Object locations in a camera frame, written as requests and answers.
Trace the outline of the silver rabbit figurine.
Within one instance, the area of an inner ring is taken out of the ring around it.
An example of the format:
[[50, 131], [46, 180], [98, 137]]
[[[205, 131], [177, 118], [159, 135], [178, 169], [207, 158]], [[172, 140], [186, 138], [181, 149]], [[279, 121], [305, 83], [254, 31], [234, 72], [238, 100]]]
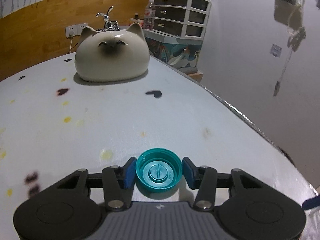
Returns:
[[108, 11], [104, 14], [102, 12], [98, 12], [95, 16], [102, 17], [104, 20], [104, 27], [101, 31], [120, 31], [120, 27], [118, 25], [118, 21], [110, 20], [110, 12], [113, 10], [113, 6], [109, 7]]

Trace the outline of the white wall power socket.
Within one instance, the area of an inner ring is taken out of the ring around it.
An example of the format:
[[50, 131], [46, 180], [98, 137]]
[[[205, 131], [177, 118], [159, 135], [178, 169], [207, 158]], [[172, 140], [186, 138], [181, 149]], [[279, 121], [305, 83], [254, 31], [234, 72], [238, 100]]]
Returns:
[[80, 23], [80, 24], [75, 24], [75, 25], [70, 25], [65, 27], [66, 38], [81, 35], [81, 32], [86, 26], [88, 26], [87, 23]]

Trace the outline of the teal plastic bottle cap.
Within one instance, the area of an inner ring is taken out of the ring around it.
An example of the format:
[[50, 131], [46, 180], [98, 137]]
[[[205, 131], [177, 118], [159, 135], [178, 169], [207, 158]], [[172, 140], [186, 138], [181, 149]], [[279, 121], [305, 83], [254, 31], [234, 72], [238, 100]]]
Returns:
[[172, 151], [152, 148], [136, 161], [136, 176], [146, 191], [162, 193], [173, 189], [182, 178], [182, 161]]

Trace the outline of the clear plastic water bottle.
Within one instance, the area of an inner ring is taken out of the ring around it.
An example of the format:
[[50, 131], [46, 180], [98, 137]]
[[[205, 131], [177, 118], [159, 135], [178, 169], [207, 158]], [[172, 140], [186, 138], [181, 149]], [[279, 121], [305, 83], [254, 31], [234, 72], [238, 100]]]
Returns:
[[156, 8], [154, 5], [154, 0], [149, 0], [148, 5], [145, 7], [144, 11], [144, 22], [143, 28], [146, 30], [152, 30], [155, 20]]

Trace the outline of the white ceramic cat figurine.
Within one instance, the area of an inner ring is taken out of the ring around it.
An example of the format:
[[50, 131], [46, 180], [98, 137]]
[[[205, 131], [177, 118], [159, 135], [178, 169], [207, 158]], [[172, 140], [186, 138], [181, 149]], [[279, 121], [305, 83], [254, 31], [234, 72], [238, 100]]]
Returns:
[[89, 82], [129, 80], [148, 70], [149, 48], [138, 23], [126, 30], [96, 31], [85, 27], [74, 63], [77, 74]]

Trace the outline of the white drawer organizer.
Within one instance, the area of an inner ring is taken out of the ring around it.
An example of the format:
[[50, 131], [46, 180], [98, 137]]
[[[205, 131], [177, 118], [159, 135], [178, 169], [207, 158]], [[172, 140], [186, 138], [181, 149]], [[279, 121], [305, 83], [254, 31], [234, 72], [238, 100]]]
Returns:
[[204, 39], [210, 0], [154, 0], [154, 4], [154, 31], [181, 39]]

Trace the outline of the colourful storage box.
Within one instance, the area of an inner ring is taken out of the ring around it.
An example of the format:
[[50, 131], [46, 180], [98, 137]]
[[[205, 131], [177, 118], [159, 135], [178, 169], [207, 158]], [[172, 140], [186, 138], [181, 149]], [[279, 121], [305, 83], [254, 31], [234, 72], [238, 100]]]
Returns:
[[150, 54], [185, 74], [197, 72], [202, 41], [172, 37], [153, 30], [144, 30]]

